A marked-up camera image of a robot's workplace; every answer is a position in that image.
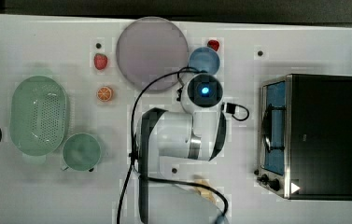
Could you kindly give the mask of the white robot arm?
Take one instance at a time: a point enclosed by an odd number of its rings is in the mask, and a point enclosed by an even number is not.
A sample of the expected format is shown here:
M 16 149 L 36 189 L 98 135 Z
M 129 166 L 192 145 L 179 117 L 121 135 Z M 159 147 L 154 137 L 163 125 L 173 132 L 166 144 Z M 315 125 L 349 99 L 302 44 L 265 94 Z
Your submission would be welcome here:
M 183 189 L 161 173 L 160 158 L 212 161 L 223 149 L 227 123 L 223 89 L 212 75 L 198 74 L 181 87 L 181 112 L 151 108 L 138 121 L 138 209 L 143 224 L 221 224 L 226 209 Z

